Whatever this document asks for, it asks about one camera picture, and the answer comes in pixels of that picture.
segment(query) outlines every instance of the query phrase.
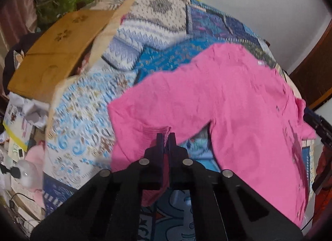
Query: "patterned blanket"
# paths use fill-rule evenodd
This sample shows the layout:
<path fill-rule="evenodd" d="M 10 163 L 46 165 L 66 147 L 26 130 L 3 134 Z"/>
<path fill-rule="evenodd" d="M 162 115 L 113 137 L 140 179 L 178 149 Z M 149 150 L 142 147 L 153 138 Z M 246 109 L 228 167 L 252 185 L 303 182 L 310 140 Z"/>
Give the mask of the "patterned blanket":
<path fill-rule="evenodd" d="M 216 42 L 243 45 L 259 64 L 285 78 L 266 42 L 230 15 L 196 0 L 134 1 L 102 59 L 52 106 L 44 164 L 46 214 L 100 169 L 110 168 L 116 138 L 107 103 L 155 71 L 189 63 Z M 181 145 L 191 158 L 220 171 L 207 126 Z M 139 225 L 137 240 L 195 240 L 189 192 L 167 190 L 152 206 L 142 207 Z"/>

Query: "bed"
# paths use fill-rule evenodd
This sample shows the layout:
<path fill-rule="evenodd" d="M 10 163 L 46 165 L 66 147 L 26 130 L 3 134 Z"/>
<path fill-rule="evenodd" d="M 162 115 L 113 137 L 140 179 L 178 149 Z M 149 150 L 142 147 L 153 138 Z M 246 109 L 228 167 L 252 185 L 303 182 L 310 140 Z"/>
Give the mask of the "bed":
<path fill-rule="evenodd" d="M 101 169 L 110 168 L 116 137 L 107 104 L 155 71 L 175 70 L 217 42 L 243 45 L 262 65 L 276 69 L 266 41 L 232 16 L 197 0 L 109 0 L 90 9 L 117 9 L 97 36 L 85 70 L 61 82 L 46 129 L 43 196 L 51 214 Z M 208 127 L 181 143 L 207 169 L 220 171 Z M 308 185 L 315 177 L 313 140 L 303 141 Z M 168 189 L 141 208 L 137 240 L 195 240 L 188 191 Z"/>

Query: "green bag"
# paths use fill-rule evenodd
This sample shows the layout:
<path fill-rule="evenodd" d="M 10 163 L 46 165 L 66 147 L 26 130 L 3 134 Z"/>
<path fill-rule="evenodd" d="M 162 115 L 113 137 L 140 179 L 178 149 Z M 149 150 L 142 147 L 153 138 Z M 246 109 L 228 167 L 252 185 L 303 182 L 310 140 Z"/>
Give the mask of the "green bag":
<path fill-rule="evenodd" d="M 73 12 L 90 4 L 94 0 L 36 0 L 38 27 L 48 29 L 68 12 Z"/>

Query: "metal bolt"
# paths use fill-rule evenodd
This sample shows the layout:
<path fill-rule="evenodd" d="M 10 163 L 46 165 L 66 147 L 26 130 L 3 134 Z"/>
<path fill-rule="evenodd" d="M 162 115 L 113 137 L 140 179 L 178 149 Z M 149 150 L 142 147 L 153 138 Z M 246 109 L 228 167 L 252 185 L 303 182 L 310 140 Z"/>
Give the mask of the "metal bolt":
<path fill-rule="evenodd" d="M 103 169 L 103 170 L 100 171 L 99 174 L 100 174 L 101 177 L 107 177 L 111 174 L 111 172 L 107 169 Z"/>
<path fill-rule="evenodd" d="M 230 177 L 233 176 L 233 172 L 231 170 L 223 170 L 222 175 L 227 177 L 227 178 L 230 178 Z"/>
<path fill-rule="evenodd" d="M 193 162 L 191 159 L 184 159 L 184 160 L 182 161 L 182 163 L 183 163 L 184 165 L 190 166 L 190 165 L 192 165 L 194 162 Z"/>
<path fill-rule="evenodd" d="M 139 164 L 141 165 L 148 165 L 150 163 L 150 161 L 146 158 L 142 158 L 139 160 Z"/>

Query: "pink sweater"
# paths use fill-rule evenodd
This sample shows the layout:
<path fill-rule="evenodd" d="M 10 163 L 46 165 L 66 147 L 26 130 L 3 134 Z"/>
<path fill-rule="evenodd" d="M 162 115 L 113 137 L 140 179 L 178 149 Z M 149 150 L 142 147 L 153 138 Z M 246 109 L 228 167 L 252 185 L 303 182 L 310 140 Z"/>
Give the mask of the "pink sweater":
<path fill-rule="evenodd" d="M 300 226 L 308 203 L 301 140 L 315 137 L 303 121 L 304 107 L 278 72 L 245 48 L 214 44 L 190 64 L 154 73 L 108 105 L 117 139 L 112 170 L 142 158 L 157 132 L 175 132 L 181 143 L 210 122 L 221 168 Z M 142 203 L 160 193 L 145 191 Z"/>

